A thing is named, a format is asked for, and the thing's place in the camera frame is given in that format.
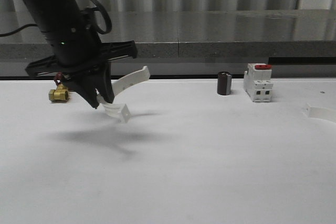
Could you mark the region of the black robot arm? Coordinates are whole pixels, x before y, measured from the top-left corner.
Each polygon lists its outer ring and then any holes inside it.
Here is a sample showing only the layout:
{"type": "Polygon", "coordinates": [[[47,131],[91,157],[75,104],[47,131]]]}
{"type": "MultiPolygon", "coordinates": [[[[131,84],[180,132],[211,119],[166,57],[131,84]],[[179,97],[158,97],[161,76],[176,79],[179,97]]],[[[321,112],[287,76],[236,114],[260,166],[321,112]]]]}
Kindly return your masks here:
{"type": "Polygon", "coordinates": [[[26,72],[31,78],[60,72],[61,82],[96,109],[98,95],[114,101],[110,62],[136,58],[137,48],[134,41],[102,43],[99,36],[111,32],[112,21],[99,1],[90,1],[94,7],[80,10],[75,0],[23,0],[53,51],[26,72]]]}

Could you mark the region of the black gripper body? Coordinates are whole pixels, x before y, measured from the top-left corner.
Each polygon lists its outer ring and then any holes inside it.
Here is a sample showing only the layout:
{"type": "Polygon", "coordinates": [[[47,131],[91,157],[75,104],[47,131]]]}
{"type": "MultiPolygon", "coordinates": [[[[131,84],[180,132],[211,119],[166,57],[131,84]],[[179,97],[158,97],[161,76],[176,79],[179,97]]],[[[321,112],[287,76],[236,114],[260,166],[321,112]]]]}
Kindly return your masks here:
{"type": "Polygon", "coordinates": [[[92,57],[86,59],[83,56],[80,56],[79,62],[76,64],[67,65],[62,63],[56,55],[52,55],[29,63],[25,68],[25,71],[32,79],[36,79],[41,75],[49,73],[62,72],[65,74],[73,74],[122,58],[131,57],[134,59],[137,57],[137,54],[138,50],[133,40],[126,42],[101,43],[98,51],[94,53],[92,57]]]}

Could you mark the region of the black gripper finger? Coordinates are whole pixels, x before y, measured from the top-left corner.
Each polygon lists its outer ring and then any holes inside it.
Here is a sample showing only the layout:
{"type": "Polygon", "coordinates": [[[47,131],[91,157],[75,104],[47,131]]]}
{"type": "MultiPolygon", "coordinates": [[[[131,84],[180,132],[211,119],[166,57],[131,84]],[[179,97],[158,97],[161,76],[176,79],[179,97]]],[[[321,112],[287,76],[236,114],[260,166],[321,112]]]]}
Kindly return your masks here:
{"type": "Polygon", "coordinates": [[[100,65],[95,77],[96,88],[107,103],[113,103],[114,101],[110,68],[109,62],[100,65]]]}
{"type": "Polygon", "coordinates": [[[64,85],[72,91],[78,93],[94,109],[99,106],[99,102],[97,101],[97,92],[93,84],[87,82],[86,78],[73,77],[71,79],[64,79],[64,85]]]}

